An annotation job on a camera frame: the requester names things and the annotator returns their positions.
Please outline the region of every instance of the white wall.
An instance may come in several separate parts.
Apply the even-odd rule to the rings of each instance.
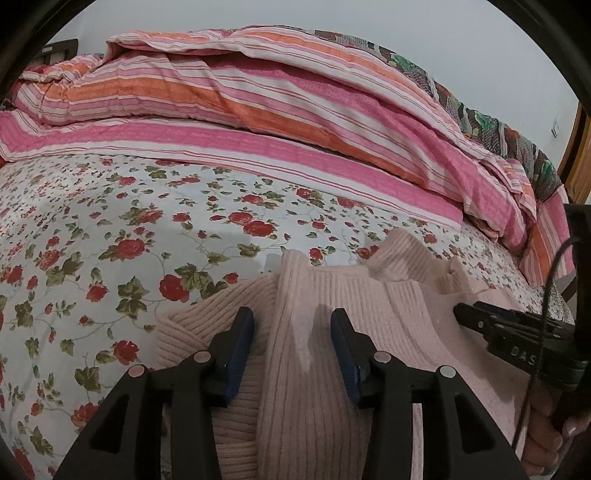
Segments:
[[[560,163],[577,99],[533,40],[487,0],[96,0],[66,29],[80,39],[81,52],[94,53],[105,50],[109,36],[136,28],[251,24],[338,31],[397,51]]]

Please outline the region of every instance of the human hand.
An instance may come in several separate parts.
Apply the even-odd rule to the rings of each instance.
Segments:
[[[569,417],[562,432],[557,432],[551,424],[560,393],[551,387],[534,387],[530,397],[530,423],[521,457],[521,463],[528,475],[540,475],[558,462],[558,451],[564,439],[583,433],[591,423],[591,410],[579,416]]]

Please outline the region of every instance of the ribbed knit sweater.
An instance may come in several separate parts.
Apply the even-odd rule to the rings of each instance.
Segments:
[[[330,314],[345,308],[353,327],[409,367],[455,367],[510,440],[527,376],[486,351],[458,325],[453,306],[486,301],[519,309],[506,290],[470,277],[459,259],[438,260],[394,229],[365,265],[312,267],[287,251],[279,274],[238,282],[158,319],[157,356],[176,365],[227,329],[240,306],[256,332],[240,392],[213,412],[224,479],[358,480],[372,412],[351,405],[330,340]],[[422,478],[421,410],[414,408],[413,479]]]

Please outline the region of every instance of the metal screw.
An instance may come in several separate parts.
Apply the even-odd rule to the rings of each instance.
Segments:
[[[193,360],[195,360],[198,364],[204,364],[205,362],[209,362],[211,359],[212,354],[210,354],[207,350],[201,350],[193,355]]]
[[[387,364],[392,359],[392,355],[381,350],[374,353],[374,360],[380,364]]]
[[[134,365],[129,370],[127,370],[127,373],[130,377],[138,378],[141,377],[145,371],[146,369],[143,365]]]
[[[450,367],[449,365],[443,365],[439,371],[441,372],[441,374],[446,377],[446,378],[453,378],[456,376],[456,369],[453,367]]]

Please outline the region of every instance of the black cable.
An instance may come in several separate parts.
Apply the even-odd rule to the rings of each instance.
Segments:
[[[540,337],[538,338],[538,359],[535,363],[534,373],[532,374],[532,376],[530,376],[530,381],[527,385],[527,389],[525,390],[525,397],[523,399],[523,403],[521,404],[519,420],[517,420],[517,429],[515,430],[515,435],[513,436],[513,443],[511,444],[514,451],[517,451],[517,444],[519,443],[519,439],[521,438],[521,430],[523,430],[525,414],[527,412],[527,405],[530,402],[531,390],[533,389],[536,380],[538,380],[538,377],[540,376],[542,364],[544,363],[544,335],[546,333],[546,326],[548,325],[548,310],[550,309],[550,290],[552,289],[552,282],[554,280],[554,276],[556,275],[556,270],[558,270],[558,264],[560,263],[560,259],[562,258],[564,253],[567,251],[569,247],[572,247],[574,244],[580,241],[580,238],[572,236],[560,246],[560,248],[556,252],[556,255],[554,256],[552,265],[550,266],[548,278],[546,278],[546,283],[544,285],[544,299],[542,300],[542,325],[540,329]]]

